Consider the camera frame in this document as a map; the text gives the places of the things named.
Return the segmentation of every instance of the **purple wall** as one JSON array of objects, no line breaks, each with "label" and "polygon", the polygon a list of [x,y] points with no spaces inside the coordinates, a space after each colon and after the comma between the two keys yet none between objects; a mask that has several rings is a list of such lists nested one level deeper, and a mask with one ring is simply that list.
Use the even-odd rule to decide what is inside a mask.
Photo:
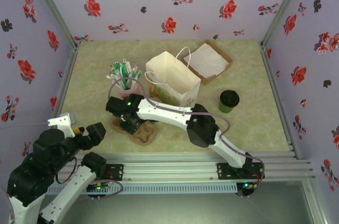
[{"label": "purple wall", "polygon": [[[192,0],[192,3],[190,0],[90,0],[89,3],[88,0],[54,1],[73,36],[80,38],[87,35],[90,40],[213,37],[262,40],[275,16],[274,12],[282,2],[233,0],[235,4],[229,4],[230,0]],[[172,17],[174,22],[168,22],[169,17]]]},{"label": "purple wall", "polygon": [[337,0],[293,0],[268,45],[298,148],[314,165],[333,223],[339,218],[338,11]]},{"label": "purple wall", "polygon": [[[46,122],[70,44],[43,0],[0,1],[0,21],[4,21],[0,28],[0,128]],[[32,151],[33,142],[45,129],[47,126],[30,126],[0,131],[0,184],[5,189],[9,174]]]}]

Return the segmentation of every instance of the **pen holder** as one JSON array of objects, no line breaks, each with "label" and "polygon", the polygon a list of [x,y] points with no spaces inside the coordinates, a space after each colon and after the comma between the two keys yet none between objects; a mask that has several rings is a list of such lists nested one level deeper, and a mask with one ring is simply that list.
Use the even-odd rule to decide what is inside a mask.
[{"label": "pen holder", "polygon": [[120,93],[120,96],[125,100],[128,98],[128,96],[132,93],[134,94],[139,94],[139,95],[142,95],[141,94],[141,87],[139,84],[135,84],[135,86],[130,89],[130,90],[122,90],[120,88],[118,88],[118,91]]}]

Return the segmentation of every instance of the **table surface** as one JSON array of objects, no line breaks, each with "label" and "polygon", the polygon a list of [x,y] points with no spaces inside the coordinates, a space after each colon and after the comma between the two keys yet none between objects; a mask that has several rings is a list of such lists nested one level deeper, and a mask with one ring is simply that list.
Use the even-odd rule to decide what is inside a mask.
[{"label": "table surface", "polygon": [[[96,153],[192,153],[212,151],[190,143],[187,132],[170,124],[156,123],[157,135],[148,146],[140,146],[129,135],[112,129],[113,116],[105,110],[111,82],[106,78],[110,65],[126,59],[145,71],[145,63],[168,51],[176,55],[183,47],[196,50],[202,40],[182,41],[91,41],[82,42],[68,86],[62,112],[74,111],[73,128],[102,122],[107,130],[100,145],[91,149]],[[224,115],[231,122],[226,138],[245,151],[288,151],[278,110],[269,80],[255,40],[213,41],[233,59],[232,66],[208,85],[200,85],[197,103],[209,112]],[[142,76],[142,84],[147,82]],[[240,103],[228,114],[218,109],[220,93],[235,90]],[[113,89],[113,96],[119,96]],[[226,123],[216,118],[221,130]]]}]

